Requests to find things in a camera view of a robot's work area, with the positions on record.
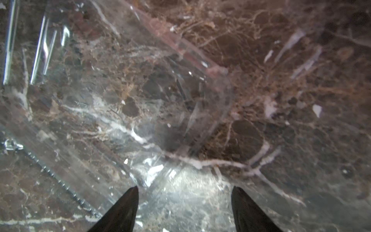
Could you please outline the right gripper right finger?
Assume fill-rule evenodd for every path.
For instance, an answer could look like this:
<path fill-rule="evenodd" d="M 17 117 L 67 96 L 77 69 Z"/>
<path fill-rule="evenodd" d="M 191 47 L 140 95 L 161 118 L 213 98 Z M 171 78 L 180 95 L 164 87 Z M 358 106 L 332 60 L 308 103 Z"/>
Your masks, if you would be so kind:
<path fill-rule="evenodd" d="M 242 188 L 233 187 L 231 205 L 237 232 L 282 232 Z"/>

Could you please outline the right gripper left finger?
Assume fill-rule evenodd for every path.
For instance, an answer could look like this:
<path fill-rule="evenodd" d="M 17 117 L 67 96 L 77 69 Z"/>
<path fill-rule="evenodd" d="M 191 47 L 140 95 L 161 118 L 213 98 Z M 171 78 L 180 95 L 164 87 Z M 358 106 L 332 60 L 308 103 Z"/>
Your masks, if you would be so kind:
<path fill-rule="evenodd" d="M 129 188 L 88 232 L 132 232 L 139 206 L 138 187 Z"/>

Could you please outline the clear plastic clamshell container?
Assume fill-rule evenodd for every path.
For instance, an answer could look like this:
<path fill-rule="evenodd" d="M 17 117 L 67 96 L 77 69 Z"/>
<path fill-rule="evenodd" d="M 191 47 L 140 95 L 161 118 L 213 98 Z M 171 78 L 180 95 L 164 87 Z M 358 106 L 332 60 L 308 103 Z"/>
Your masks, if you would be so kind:
<path fill-rule="evenodd" d="M 226 232 L 196 158 L 231 105 L 228 70 L 129 1 L 1 1 L 1 128 L 98 220 Z M 194 171 L 202 171 L 196 177 Z"/>

